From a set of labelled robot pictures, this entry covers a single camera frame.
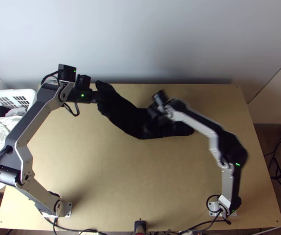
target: black cable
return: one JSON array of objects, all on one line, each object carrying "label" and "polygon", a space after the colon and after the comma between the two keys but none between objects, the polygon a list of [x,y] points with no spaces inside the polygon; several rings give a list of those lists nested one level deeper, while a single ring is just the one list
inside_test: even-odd
[{"label": "black cable", "polygon": [[56,222],[57,222],[58,218],[54,219],[54,223],[52,225],[52,230],[54,231],[54,235],[57,235],[56,230],[55,230],[55,226],[56,226]]},{"label": "black cable", "polygon": [[66,108],[66,110],[68,110],[74,117],[79,116],[79,107],[77,105],[77,102],[74,103],[75,109],[76,109],[76,114],[73,113],[72,109],[70,108],[70,106],[68,104],[64,104],[63,107]]},{"label": "black cable", "polygon": [[9,235],[9,234],[12,232],[12,230],[13,230],[13,229],[10,229],[10,230],[6,233],[6,235]]},{"label": "black cable", "polygon": [[268,169],[270,169],[270,167],[271,167],[271,164],[272,164],[272,162],[273,162],[273,159],[275,158],[275,154],[276,154],[277,148],[280,146],[280,144],[281,144],[281,137],[280,137],[279,140],[277,141],[274,150],[273,150],[272,152],[268,153],[268,154],[263,155],[264,157],[266,157],[266,156],[268,156],[268,155],[270,155],[270,154],[273,154],[273,155],[272,155],[272,158],[271,158],[271,161],[270,161],[270,163],[269,163],[269,165],[268,165]]},{"label": "black cable", "polygon": [[80,232],[81,233],[84,233],[84,232],[87,232],[87,233],[99,233],[100,235],[108,235],[106,233],[103,233],[103,232],[99,232],[95,229],[85,229],[85,230],[75,230],[75,229],[68,229],[68,228],[64,228],[64,227],[61,227],[59,225],[57,225],[57,222],[58,222],[58,218],[55,218],[55,221],[54,222],[51,222],[48,218],[45,217],[45,220],[47,220],[47,222],[49,222],[50,224],[52,224],[54,227],[56,228],[60,228],[62,230],[65,230],[65,231],[69,231],[69,232]]},{"label": "black cable", "polygon": [[52,77],[53,75],[57,74],[58,72],[59,72],[59,70],[55,71],[55,72],[52,72],[51,74],[46,75],[45,77],[43,77],[43,79],[41,80],[40,84],[43,85],[47,78]]},{"label": "black cable", "polygon": [[[220,209],[220,212],[216,215],[216,217],[215,217],[213,220],[211,220],[211,221],[206,221],[206,222],[200,223],[200,224],[198,224],[198,225],[195,225],[195,226],[193,226],[193,227],[191,227],[191,228],[189,228],[189,229],[187,229],[187,230],[181,231],[180,233],[178,233],[178,235],[182,235],[182,234],[184,234],[184,233],[186,233],[186,232],[190,232],[190,231],[192,231],[192,232],[203,232],[203,231],[209,229],[215,222],[226,222],[228,225],[231,225],[232,222],[229,221],[229,220],[227,220],[227,219],[216,220],[216,219],[218,218],[218,216],[220,215],[221,212],[222,212],[222,209]],[[208,223],[211,223],[208,227],[206,227],[206,228],[204,228],[204,229],[201,229],[201,230],[195,230],[195,228],[197,228],[197,227],[199,227],[199,226],[201,226],[201,225],[203,225],[203,224],[208,224]]]},{"label": "black cable", "polygon": [[206,200],[206,207],[207,207],[207,209],[208,209],[209,211],[213,212],[213,213],[217,213],[217,212],[219,212],[219,211],[221,210],[221,209],[218,209],[218,210],[216,210],[216,211],[212,211],[212,210],[210,210],[210,208],[209,208],[209,206],[208,206],[208,203],[209,203],[210,198],[215,197],[215,196],[216,196],[217,199],[218,199],[220,195],[213,194],[213,195],[211,195],[210,197],[208,197],[208,199]]},{"label": "black cable", "polygon": [[49,76],[48,78],[50,78],[50,77],[54,77],[57,80],[58,85],[60,85],[60,81],[58,80],[57,76],[52,75],[52,76]]},{"label": "black cable", "polygon": [[268,154],[263,155],[263,156],[266,157],[266,156],[268,156],[268,155],[270,155],[270,154],[276,152],[276,150],[277,150],[277,148],[279,147],[280,143],[281,143],[281,137],[279,138],[279,140],[278,140],[277,143],[275,144],[274,150],[273,150],[272,152],[268,153]]}]

